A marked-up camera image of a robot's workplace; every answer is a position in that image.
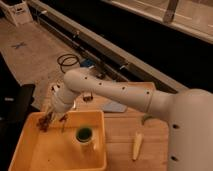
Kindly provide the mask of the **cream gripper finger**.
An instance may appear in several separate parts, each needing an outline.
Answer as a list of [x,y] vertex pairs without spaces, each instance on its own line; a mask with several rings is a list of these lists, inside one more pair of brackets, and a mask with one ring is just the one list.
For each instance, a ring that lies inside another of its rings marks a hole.
[[53,121],[53,119],[54,119],[54,108],[49,107],[45,114],[45,122],[47,124],[50,124]]

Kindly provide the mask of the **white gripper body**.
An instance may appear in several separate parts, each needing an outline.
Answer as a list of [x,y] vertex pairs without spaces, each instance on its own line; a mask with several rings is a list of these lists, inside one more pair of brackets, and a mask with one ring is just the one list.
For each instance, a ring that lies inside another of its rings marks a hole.
[[57,91],[52,96],[52,106],[57,113],[66,113],[74,105],[75,93],[70,91]]

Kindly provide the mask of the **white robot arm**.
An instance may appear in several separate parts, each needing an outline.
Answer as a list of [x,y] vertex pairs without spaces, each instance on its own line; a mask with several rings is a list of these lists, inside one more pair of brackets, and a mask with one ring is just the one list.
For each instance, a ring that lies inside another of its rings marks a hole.
[[83,92],[117,101],[169,126],[167,171],[213,171],[213,93],[187,89],[178,93],[150,90],[96,78],[85,67],[64,74],[51,106],[60,115]]

